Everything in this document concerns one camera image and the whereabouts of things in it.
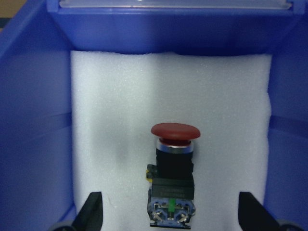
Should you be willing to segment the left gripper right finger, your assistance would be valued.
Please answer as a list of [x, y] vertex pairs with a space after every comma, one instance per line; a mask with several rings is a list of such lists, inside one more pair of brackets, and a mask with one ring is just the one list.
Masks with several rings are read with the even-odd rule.
[[240, 192], [238, 222], [243, 231], [278, 231], [279, 223], [250, 192]]

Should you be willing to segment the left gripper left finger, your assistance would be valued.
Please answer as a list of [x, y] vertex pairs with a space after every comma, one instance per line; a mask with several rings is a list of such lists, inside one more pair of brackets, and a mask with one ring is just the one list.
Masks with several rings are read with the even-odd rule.
[[100, 231], [103, 225], [101, 192], [91, 192], [72, 223], [76, 231]]

